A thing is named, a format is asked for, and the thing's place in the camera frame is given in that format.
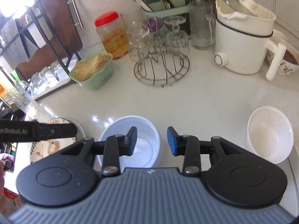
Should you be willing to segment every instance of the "red lid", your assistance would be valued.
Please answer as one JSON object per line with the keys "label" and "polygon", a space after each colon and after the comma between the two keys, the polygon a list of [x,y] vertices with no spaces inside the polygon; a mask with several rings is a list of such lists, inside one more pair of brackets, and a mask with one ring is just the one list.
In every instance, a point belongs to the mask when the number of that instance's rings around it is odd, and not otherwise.
{"label": "red lid", "polygon": [[119,14],[116,11],[111,11],[111,12],[105,13],[105,14],[99,16],[95,20],[95,26],[96,27],[103,26],[103,25],[108,24],[118,18],[119,18]]}

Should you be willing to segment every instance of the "plastic basket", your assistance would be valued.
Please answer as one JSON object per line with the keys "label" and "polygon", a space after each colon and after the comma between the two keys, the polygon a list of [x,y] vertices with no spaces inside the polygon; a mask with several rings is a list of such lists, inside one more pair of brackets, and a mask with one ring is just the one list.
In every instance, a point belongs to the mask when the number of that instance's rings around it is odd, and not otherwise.
{"label": "plastic basket", "polygon": [[107,64],[104,66],[104,68],[102,70],[98,71],[91,78],[89,78],[88,80],[86,80],[84,82],[76,80],[76,78],[74,77],[74,71],[79,63],[88,62],[88,61],[92,60],[93,58],[95,58],[99,54],[107,54],[107,53],[102,52],[102,51],[101,52],[99,52],[99,51],[93,52],[93,53],[87,55],[86,57],[84,57],[81,61],[78,61],[75,65],[75,67],[70,71],[70,74],[69,74],[70,78],[72,80],[74,80],[75,82],[80,83],[86,89],[98,90],[99,87],[102,86],[104,84],[104,82],[107,81],[108,78],[111,77],[111,75],[113,74],[112,54],[109,54],[109,55],[111,55],[111,59],[109,62],[107,62]]}

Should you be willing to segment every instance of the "plastic bowl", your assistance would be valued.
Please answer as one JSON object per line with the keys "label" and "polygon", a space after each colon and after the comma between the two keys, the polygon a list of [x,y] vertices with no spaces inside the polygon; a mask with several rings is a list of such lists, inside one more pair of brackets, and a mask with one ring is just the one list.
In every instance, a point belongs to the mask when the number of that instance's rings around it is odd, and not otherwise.
{"label": "plastic bowl", "polygon": [[[129,129],[137,127],[137,143],[132,156],[121,156],[121,172],[126,167],[157,167],[161,161],[164,146],[160,144],[159,132],[156,127],[140,116],[125,116],[116,120],[101,135],[100,141],[116,134],[126,135]],[[99,164],[102,166],[103,156],[98,156]]]}
{"label": "plastic bowl", "polygon": [[260,107],[249,118],[247,143],[256,155],[274,164],[280,163],[293,148],[292,125],[280,110],[271,106]]}

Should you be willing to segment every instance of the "purple lid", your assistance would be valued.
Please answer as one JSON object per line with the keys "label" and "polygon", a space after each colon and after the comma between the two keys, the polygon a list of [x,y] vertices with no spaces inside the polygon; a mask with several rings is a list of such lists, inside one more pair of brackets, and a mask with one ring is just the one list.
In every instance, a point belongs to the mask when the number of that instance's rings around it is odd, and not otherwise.
{"label": "purple lid", "polygon": [[163,26],[163,19],[150,17],[143,21],[143,25],[149,28],[150,32],[157,32]]}

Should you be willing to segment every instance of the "wooden cutting board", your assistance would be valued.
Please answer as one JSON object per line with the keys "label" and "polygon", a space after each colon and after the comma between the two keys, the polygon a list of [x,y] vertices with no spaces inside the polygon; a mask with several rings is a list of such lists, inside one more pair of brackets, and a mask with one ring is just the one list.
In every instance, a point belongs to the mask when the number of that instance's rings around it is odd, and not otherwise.
{"label": "wooden cutting board", "polygon": [[[68,55],[81,50],[82,41],[77,28],[74,26],[73,17],[68,5],[66,4],[67,0],[38,1],[44,8]],[[19,23],[21,26],[26,24],[25,14],[19,18]],[[50,43],[53,45],[61,59],[68,56],[63,53],[54,37],[50,40]],[[41,71],[44,67],[51,65],[54,61],[56,61],[55,56],[49,47],[45,45],[35,52],[29,62],[19,64],[17,68],[23,74],[25,79],[29,79],[34,73]]]}

